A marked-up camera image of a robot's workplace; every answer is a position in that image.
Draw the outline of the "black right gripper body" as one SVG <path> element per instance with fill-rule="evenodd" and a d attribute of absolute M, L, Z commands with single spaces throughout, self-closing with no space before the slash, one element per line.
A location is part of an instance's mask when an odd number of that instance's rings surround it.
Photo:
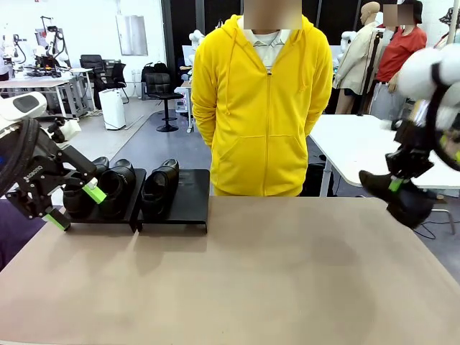
<path fill-rule="evenodd" d="M 432 148 L 424 126 L 400 119 L 392 123 L 391 129 L 395 129 L 394 141 L 400 144 L 395 152 L 385 155 L 392 175 L 409 180 L 420 177 L 433 167 L 429 160 Z"/>

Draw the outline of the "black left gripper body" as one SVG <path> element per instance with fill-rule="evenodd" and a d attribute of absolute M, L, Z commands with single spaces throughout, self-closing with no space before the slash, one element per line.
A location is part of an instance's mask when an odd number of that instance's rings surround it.
<path fill-rule="evenodd" d="M 6 199 L 29 219 L 43 217 L 52 212 L 55 190 L 66 185 L 81 189 L 96 171 L 94 163 L 70 145 L 37 144 L 25 169 L 7 188 Z"/>

